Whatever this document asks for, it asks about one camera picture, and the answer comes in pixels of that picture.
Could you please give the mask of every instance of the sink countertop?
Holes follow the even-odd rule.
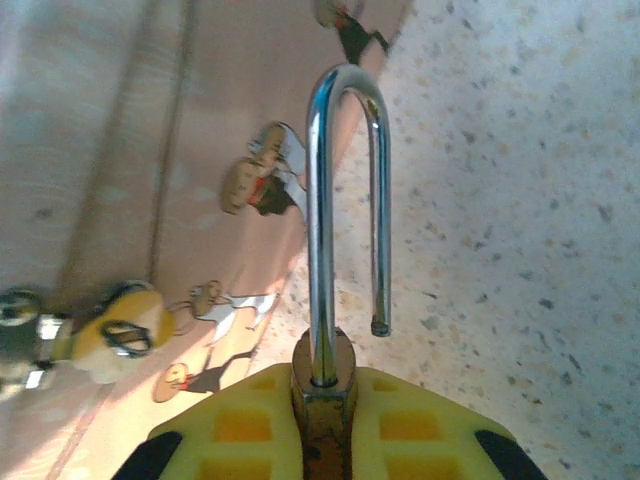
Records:
[[[640,479],[640,6],[598,5],[416,0],[380,80],[390,338],[369,334],[364,125],[335,180],[359,364],[502,423],[550,480]],[[306,261],[252,373],[308,328]]]

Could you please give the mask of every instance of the chrome faucet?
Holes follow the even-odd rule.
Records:
[[[336,384],[336,329],[333,284],[333,141],[334,114],[346,93],[354,93],[369,129],[371,189],[371,333],[391,333],[391,195],[387,109],[374,79],[361,67],[341,65],[316,85],[307,116],[307,219],[309,304],[311,308],[312,383]]]

